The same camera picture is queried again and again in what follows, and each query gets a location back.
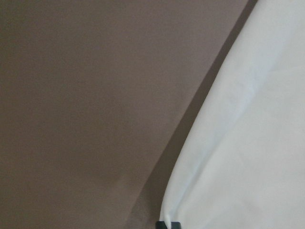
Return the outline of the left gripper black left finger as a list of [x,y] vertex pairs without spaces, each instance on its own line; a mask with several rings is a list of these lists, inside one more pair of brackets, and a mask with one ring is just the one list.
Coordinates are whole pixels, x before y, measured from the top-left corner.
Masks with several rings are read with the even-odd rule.
[[167,226],[164,221],[157,221],[155,223],[155,228],[156,229],[167,229]]

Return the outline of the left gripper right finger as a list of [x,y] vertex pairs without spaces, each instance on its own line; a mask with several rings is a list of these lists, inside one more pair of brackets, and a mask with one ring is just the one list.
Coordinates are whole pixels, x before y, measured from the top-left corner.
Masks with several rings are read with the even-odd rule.
[[171,222],[171,229],[181,229],[180,222]]

